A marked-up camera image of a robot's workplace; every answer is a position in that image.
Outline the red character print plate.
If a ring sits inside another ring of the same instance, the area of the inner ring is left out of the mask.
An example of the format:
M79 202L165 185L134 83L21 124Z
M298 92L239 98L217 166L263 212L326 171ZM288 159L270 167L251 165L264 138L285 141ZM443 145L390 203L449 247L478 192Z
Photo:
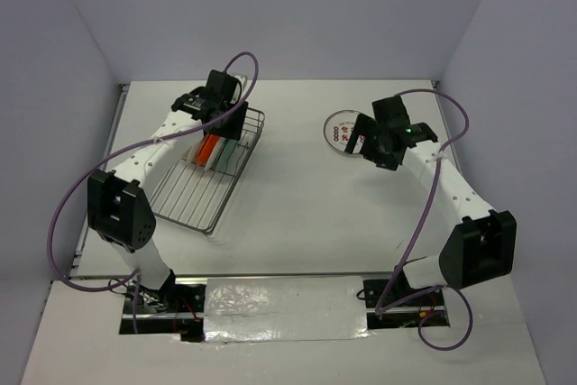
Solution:
M356 110L340 110L329 115L323 126L323 135L329 147L345 157L360 157L360 150L364 137L360 136L351 153L346 152L357 117L360 113Z

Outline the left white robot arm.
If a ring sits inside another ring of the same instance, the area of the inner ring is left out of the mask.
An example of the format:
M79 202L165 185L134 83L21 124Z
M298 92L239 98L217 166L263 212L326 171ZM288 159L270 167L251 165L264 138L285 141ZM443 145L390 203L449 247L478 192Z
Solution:
M211 70L206 83L178 97L151 137L110 170L87 180L87 221L141 278L145 302L163 312L177 299L174 271L152 237L156 218L149 199L177 160L205 136L246 112L247 78Z

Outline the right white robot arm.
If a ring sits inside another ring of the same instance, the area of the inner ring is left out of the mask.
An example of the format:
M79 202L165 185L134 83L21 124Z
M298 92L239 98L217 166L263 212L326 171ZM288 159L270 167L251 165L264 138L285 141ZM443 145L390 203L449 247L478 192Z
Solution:
M424 289L465 289L510 274L517 238L515 217L496 210L473 190L445 156L451 142L440 142L426 123L412 123L400 94L373 102L372 110L372 115L357 115L346 152L359 152L380 169L404 168L429 191L377 310L386 309L392 295L398 303L411 305ZM441 209L447 239L440 252L414 259L411 253L433 206Z

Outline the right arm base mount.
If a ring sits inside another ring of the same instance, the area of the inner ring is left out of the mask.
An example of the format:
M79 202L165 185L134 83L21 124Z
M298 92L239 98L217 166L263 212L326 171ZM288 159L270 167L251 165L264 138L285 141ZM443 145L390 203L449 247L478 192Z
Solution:
M368 278L363 278L362 288L356 292L355 297L362 301L368 309L374 309L388 283L388 277L369 276ZM415 293L417 293L417 289L411 289L406 282L396 282L393 285L393 288L388 292L384 301L384 306ZM436 291L407 300L398 307L415 307L419 310L426 310L443 306L443 293L441 291Z

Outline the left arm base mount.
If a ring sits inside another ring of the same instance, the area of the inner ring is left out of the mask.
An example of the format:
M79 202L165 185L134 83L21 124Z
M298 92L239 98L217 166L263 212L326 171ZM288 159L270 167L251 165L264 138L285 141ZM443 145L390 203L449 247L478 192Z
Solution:
M181 342L205 341L204 310L206 284L177 284L176 294L160 300L140 289L133 310L135 283L124 284L113 293L123 297L120 335L175 335Z

